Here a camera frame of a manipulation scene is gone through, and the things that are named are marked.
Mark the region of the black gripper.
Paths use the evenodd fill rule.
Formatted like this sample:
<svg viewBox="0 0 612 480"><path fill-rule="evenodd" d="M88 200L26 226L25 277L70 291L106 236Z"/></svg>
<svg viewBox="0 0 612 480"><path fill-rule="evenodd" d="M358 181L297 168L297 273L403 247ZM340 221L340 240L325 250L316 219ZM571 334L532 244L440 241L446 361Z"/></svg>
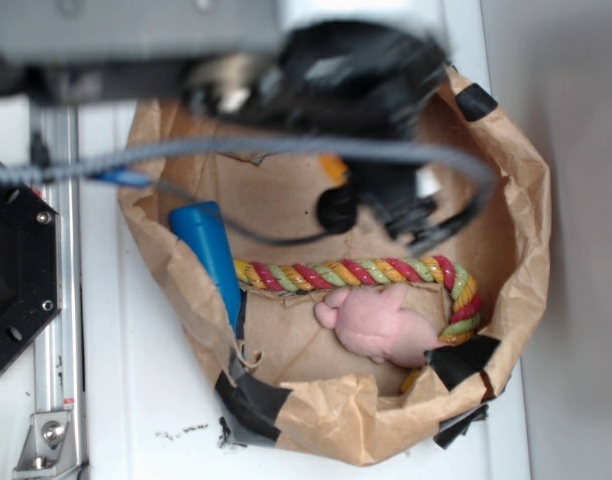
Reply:
<svg viewBox="0 0 612 480"><path fill-rule="evenodd" d="M223 59L199 66L187 107L237 124L316 136L410 140L445 79L447 55L431 34L366 22L322 22L292 32L278 59L229 74ZM437 207L415 166L344 157L347 172L317 202L328 234L351 230L360 206L387 234L420 238Z"/></svg>

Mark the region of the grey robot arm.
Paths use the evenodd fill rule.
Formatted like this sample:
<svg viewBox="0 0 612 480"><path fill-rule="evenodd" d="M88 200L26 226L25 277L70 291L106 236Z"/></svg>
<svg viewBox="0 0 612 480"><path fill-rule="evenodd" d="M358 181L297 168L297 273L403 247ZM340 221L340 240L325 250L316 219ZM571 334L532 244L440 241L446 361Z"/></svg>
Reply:
<svg viewBox="0 0 612 480"><path fill-rule="evenodd" d="M272 150L330 148L350 167L325 191L324 235L366 206L392 237L426 251L458 216L429 219L419 187L430 148L408 140L445 77L436 35L394 22L330 14L287 25L282 1L0 1L0 97L57 106L177 99L197 115L287 133Z"/></svg>

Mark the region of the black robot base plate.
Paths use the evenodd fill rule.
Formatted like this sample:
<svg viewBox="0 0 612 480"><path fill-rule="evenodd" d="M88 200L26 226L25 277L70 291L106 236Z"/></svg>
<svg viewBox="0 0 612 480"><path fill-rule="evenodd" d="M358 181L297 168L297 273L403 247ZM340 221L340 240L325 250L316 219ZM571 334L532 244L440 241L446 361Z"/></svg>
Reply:
<svg viewBox="0 0 612 480"><path fill-rule="evenodd" d="M32 188L0 186L0 377L60 312L58 225Z"/></svg>

